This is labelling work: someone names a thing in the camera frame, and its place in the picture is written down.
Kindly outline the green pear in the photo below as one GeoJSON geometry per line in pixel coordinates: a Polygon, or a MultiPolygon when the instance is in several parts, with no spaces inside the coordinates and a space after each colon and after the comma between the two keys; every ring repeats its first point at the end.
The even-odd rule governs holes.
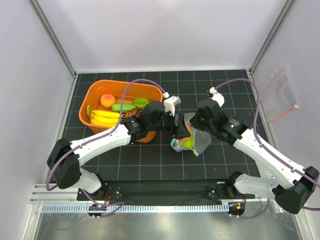
{"type": "Polygon", "coordinates": [[[180,144],[182,148],[193,149],[194,148],[194,139],[189,137],[183,140],[180,144]]]}

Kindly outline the clear zip top bag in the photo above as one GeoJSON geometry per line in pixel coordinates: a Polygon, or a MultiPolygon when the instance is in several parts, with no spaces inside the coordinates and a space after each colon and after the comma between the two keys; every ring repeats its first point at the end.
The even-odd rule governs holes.
{"type": "MultiPolygon", "coordinates": [[[[195,115],[194,112],[190,113],[185,113],[184,114],[184,121],[186,122],[187,120],[191,120],[191,118],[195,115]]],[[[173,138],[170,142],[170,146],[176,151],[176,152],[181,152],[181,151],[192,151],[195,156],[199,156],[202,154],[205,149],[212,143],[212,137],[209,133],[206,131],[200,131],[198,129],[194,129],[193,132],[193,139],[194,139],[194,148],[184,148],[181,147],[181,142],[184,141],[183,139],[175,139],[173,138]]]]}

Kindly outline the yellow banana bunch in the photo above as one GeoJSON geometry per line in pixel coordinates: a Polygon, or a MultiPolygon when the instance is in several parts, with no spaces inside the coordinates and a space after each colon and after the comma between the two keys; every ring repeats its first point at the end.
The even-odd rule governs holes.
{"type": "Polygon", "coordinates": [[[93,110],[88,116],[91,124],[111,128],[118,123],[120,114],[105,110],[93,110]]]}

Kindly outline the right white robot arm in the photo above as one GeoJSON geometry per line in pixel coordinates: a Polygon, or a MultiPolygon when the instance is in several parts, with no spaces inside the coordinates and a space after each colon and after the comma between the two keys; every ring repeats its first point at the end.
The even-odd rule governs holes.
{"type": "Polygon", "coordinates": [[[241,194],[269,198],[285,211],[298,214],[315,191],[320,172],[313,166],[303,167],[284,156],[240,117],[226,116],[220,105],[212,98],[201,101],[190,121],[191,125],[250,156],[274,177],[234,173],[225,185],[226,194],[230,198],[241,194]]]}

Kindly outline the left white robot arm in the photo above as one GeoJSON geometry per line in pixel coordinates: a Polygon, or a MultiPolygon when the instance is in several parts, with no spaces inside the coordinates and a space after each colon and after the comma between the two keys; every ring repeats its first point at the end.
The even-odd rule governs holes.
{"type": "Polygon", "coordinates": [[[178,140],[191,135],[182,113],[175,116],[162,102],[152,101],[136,115],[126,117],[98,134],[72,142],[59,139],[47,160],[50,173],[46,182],[54,180],[61,190],[75,187],[87,192],[94,200],[101,200],[106,195],[104,181],[82,166],[109,150],[145,138],[149,132],[164,132],[178,140]]]}

